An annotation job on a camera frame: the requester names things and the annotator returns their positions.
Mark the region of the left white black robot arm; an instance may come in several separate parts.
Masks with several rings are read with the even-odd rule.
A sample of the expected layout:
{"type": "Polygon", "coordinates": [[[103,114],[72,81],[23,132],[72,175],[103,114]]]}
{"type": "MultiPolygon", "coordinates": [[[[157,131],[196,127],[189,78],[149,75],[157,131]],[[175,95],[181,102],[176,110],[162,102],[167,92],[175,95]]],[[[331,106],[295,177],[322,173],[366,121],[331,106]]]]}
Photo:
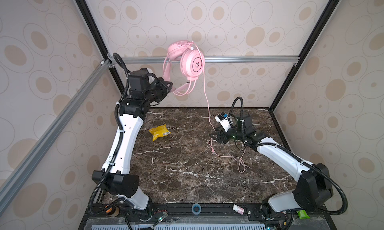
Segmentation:
{"type": "Polygon", "coordinates": [[[125,71],[126,87],[116,103],[114,117],[118,125],[111,151],[101,170],[94,171],[92,180],[96,187],[88,203],[92,216],[105,213],[118,203],[152,215],[152,200],[139,187],[140,177],[132,175],[131,158],[138,133],[153,102],[160,103],[171,91],[172,82],[158,78],[145,69],[131,72],[122,57],[113,54],[117,64],[125,71]],[[94,200],[99,190],[117,196],[117,200],[102,210],[96,210],[94,200]]]}

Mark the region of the left aluminium rail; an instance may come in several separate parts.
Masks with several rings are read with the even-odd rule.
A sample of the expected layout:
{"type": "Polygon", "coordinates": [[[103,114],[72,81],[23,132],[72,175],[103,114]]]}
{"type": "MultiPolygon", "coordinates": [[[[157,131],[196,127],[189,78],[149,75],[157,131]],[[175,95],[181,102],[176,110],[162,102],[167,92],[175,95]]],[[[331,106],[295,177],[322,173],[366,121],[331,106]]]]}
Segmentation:
{"type": "Polygon", "coordinates": [[[4,214],[5,210],[21,190],[22,186],[110,66],[111,62],[109,60],[104,60],[103,64],[100,64],[98,68],[94,70],[79,91],[77,91],[74,97],[70,99],[69,103],[65,106],[59,116],[52,122],[31,151],[26,155],[24,160],[13,171],[10,178],[5,182],[1,189],[1,215],[4,214]]]}

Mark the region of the black frame post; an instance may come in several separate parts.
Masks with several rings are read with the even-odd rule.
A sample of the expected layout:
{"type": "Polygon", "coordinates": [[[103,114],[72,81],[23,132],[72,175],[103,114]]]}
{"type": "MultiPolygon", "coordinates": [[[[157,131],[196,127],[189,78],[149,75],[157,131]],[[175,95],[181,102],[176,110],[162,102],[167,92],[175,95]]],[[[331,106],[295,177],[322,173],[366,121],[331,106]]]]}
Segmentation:
{"type": "Polygon", "coordinates": [[[328,3],[325,5],[325,9],[322,11],[314,29],[312,30],[311,34],[309,35],[309,38],[307,39],[303,49],[301,50],[299,54],[299,60],[296,64],[293,65],[291,68],[288,76],[286,77],[285,81],[283,82],[282,87],[278,91],[278,94],[276,95],[272,105],[270,106],[269,110],[270,113],[273,113],[277,106],[279,105],[280,101],[282,100],[285,92],[287,91],[288,87],[290,86],[291,82],[293,81],[294,77],[296,76],[297,72],[299,71],[301,65],[304,63],[306,57],[310,53],[311,49],[313,48],[314,44],[318,40],[320,34],[322,33],[323,29],[325,28],[326,24],[330,20],[332,14],[334,13],[335,9],[337,8],[339,2],[341,0],[329,0],[328,3]]]}
{"type": "Polygon", "coordinates": [[[119,92],[122,94],[122,96],[120,97],[120,101],[122,101],[124,97],[127,97],[127,92],[125,92],[125,85],[122,82],[122,79],[116,69],[116,66],[113,64],[111,60],[110,53],[107,49],[107,46],[104,42],[101,32],[99,31],[99,28],[95,22],[95,19],[93,18],[90,8],[86,3],[86,0],[74,0],[74,2],[76,6],[79,8],[80,13],[88,27],[88,30],[92,35],[92,39],[95,42],[97,49],[101,53],[103,60],[107,60],[110,64],[109,72],[119,92]]]}

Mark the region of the back aluminium rail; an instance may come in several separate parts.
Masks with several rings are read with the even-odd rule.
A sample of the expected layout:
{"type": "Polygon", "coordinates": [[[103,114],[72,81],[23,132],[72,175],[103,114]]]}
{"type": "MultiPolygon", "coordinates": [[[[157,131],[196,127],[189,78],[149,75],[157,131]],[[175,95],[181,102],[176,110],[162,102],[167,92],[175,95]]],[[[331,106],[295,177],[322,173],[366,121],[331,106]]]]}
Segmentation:
{"type": "MultiPolygon", "coordinates": [[[[165,57],[125,57],[126,64],[163,64],[165,57]]],[[[297,63],[299,56],[206,56],[207,64],[224,63],[297,63]]]]}

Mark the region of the left black frame post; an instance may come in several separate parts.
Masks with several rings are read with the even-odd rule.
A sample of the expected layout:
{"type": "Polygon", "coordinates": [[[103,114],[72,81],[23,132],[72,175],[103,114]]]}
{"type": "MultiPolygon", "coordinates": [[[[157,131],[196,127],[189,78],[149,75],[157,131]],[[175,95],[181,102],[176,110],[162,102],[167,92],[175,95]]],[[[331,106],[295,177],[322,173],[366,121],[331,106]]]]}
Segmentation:
{"type": "Polygon", "coordinates": [[[101,32],[99,31],[99,28],[95,22],[95,19],[93,18],[90,8],[86,3],[86,0],[74,0],[74,2],[76,6],[79,8],[80,13],[88,27],[88,30],[92,35],[92,39],[95,42],[97,49],[101,53],[103,60],[107,60],[110,64],[109,72],[119,92],[122,94],[122,96],[120,97],[120,101],[122,101],[124,97],[127,97],[127,92],[125,92],[125,85],[122,82],[122,79],[116,69],[116,66],[113,64],[111,60],[110,53],[107,49],[107,46],[104,42],[101,32]]]}

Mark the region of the small white pink box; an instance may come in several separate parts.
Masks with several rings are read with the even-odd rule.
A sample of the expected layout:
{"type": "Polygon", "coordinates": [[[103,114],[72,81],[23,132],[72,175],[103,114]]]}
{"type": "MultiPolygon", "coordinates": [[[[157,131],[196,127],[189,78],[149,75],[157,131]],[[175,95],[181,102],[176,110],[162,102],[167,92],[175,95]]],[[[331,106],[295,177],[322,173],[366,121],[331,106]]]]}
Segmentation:
{"type": "Polygon", "coordinates": [[[236,204],[233,205],[233,211],[235,211],[236,213],[238,213],[240,215],[243,215],[245,212],[244,208],[242,208],[236,204]]]}

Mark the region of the yellow snack packet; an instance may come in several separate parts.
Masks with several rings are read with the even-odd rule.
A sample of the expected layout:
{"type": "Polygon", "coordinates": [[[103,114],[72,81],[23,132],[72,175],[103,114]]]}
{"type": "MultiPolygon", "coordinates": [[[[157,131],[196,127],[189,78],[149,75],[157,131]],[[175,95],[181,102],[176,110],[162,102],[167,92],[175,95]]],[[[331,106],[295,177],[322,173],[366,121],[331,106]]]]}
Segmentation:
{"type": "Polygon", "coordinates": [[[153,142],[158,139],[169,135],[171,132],[167,129],[167,125],[161,125],[156,128],[152,128],[149,132],[153,135],[153,142]]]}

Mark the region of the aluminium rail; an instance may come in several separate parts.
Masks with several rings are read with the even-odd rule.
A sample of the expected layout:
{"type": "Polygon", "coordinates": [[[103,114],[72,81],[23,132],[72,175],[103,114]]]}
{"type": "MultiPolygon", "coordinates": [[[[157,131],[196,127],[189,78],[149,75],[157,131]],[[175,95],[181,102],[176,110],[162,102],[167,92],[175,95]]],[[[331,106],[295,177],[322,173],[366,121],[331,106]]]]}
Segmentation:
{"type": "Polygon", "coordinates": [[[94,70],[79,91],[77,91],[74,97],[70,99],[69,103],[65,106],[59,116],[52,122],[31,151],[26,155],[24,160],[13,171],[10,178],[5,182],[1,189],[1,215],[4,214],[5,210],[21,190],[22,186],[110,66],[111,62],[109,60],[104,60],[103,64],[100,64],[98,68],[94,70]]]}
{"type": "MultiPolygon", "coordinates": [[[[125,57],[126,64],[163,64],[165,57],[125,57]]],[[[297,63],[299,56],[206,56],[207,64],[224,63],[297,63]]]]}

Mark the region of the green packet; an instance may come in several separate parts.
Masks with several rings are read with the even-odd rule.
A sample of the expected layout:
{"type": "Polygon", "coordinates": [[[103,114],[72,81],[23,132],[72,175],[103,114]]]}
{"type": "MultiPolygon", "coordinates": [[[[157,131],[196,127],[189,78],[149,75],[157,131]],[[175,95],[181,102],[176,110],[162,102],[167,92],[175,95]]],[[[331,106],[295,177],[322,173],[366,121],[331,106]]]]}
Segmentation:
{"type": "Polygon", "coordinates": [[[310,219],[311,217],[307,214],[307,212],[305,210],[298,210],[297,211],[297,214],[298,214],[298,217],[299,219],[303,220],[303,219],[310,219]]]}

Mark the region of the right black frame post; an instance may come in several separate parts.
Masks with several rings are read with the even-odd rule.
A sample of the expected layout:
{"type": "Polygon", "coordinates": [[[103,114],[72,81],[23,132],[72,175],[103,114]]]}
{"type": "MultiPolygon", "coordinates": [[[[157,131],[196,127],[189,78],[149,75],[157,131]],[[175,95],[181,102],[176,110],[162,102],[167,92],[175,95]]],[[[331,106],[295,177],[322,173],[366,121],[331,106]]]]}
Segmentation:
{"type": "Polygon", "coordinates": [[[314,29],[312,30],[311,34],[309,35],[309,38],[307,39],[303,49],[301,50],[299,54],[299,60],[296,64],[293,65],[291,68],[288,76],[286,77],[285,81],[283,82],[282,87],[278,91],[278,94],[276,95],[272,105],[270,106],[269,110],[270,113],[273,113],[277,106],[279,105],[280,101],[282,100],[285,92],[287,91],[288,87],[290,86],[291,82],[293,81],[294,77],[296,76],[297,72],[299,71],[301,65],[304,63],[306,57],[310,53],[311,49],[313,48],[314,44],[318,40],[320,34],[322,33],[323,29],[325,28],[326,24],[330,20],[332,14],[334,13],[335,9],[337,8],[339,2],[341,0],[329,0],[328,3],[325,5],[325,9],[322,11],[314,29]]]}

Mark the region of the pink cat-ear headphones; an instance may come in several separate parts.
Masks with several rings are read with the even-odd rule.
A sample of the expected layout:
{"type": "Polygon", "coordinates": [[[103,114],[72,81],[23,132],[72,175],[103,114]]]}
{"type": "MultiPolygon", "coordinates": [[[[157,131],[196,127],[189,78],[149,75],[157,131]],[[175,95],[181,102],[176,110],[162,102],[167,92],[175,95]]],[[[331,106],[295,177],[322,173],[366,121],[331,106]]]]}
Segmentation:
{"type": "Polygon", "coordinates": [[[163,63],[163,79],[171,80],[171,66],[173,62],[180,62],[181,73],[188,82],[179,88],[172,88],[171,93],[176,96],[188,95],[193,91],[196,81],[203,74],[205,57],[194,42],[182,40],[171,44],[163,63]]]}

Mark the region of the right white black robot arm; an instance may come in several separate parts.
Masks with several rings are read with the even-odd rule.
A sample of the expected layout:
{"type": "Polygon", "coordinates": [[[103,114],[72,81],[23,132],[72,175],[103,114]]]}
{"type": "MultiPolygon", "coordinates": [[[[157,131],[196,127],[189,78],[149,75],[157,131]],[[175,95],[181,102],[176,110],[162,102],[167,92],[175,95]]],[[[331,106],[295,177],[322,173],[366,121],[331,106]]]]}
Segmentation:
{"type": "Polygon", "coordinates": [[[295,155],[278,144],[270,135],[257,130],[250,115],[244,112],[244,100],[237,97],[240,114],[228,113],[216,115],[218,126],[210,134],[210,141],[226,144],[229,141],[241,142],[242,150],[249,147],[268,157],[285,170],[297,183],[294,190],[271,195],[262,203],[261,209],[268,218],[271,212],[305,210],[313,213],[320,211],[332,216],[344,214],[348,210],[348,199],[342,188],[330,177],[324,164],[314,164],[295,155]]]}

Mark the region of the blue tape roll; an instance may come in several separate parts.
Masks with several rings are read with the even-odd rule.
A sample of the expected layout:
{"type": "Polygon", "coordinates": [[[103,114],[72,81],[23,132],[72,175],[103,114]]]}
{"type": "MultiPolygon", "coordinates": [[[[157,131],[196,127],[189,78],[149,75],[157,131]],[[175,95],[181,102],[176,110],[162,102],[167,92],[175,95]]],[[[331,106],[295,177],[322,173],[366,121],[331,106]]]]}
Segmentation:
{"type": "Polygon", "coordinates": [[[192,213],[193,213],[194,215],[197,216],[197,215],[199,215],[199,214],[201,213],[201,211],[202,211],[202,207],[201,207],[200,204],[195,203],[195,204],[192,205],[192,207],[191,207],[191,211],[192,211],[192,213]]]}

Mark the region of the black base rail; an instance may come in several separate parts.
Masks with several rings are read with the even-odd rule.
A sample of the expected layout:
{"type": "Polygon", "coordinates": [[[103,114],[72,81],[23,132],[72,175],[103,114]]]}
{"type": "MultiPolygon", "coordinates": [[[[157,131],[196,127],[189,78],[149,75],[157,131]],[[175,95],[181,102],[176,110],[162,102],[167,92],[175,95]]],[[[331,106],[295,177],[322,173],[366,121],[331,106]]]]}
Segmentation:
{"type": "Polygon", "coordinates": [[[153,216],[141,218],[128,207],[117,205],[120,214],[91,216],[84,214],[80,230],[334,230],[327,214],[315,212],[310,219],[299,219],[297,211],[271,213],[266,219],[261,204],[239,204],[245,212],[233,211],[233,204],[200,204],[202,211],[194,215],[193,204],[154,204],[153,216]]]}

